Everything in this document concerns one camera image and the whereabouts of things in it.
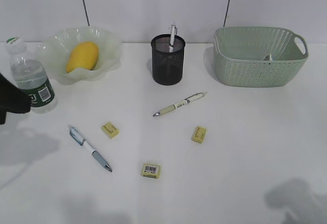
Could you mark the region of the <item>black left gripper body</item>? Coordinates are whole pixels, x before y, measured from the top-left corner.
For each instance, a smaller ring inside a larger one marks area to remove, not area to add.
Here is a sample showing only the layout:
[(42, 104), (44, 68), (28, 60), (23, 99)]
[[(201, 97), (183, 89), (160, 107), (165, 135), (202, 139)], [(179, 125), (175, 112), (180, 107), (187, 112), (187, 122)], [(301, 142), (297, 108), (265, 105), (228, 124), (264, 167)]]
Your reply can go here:
[(1, 125), (6, 123), (7, 113), (25, 114), (31, 111), (31, 99), (1, 74), (0, 95)]

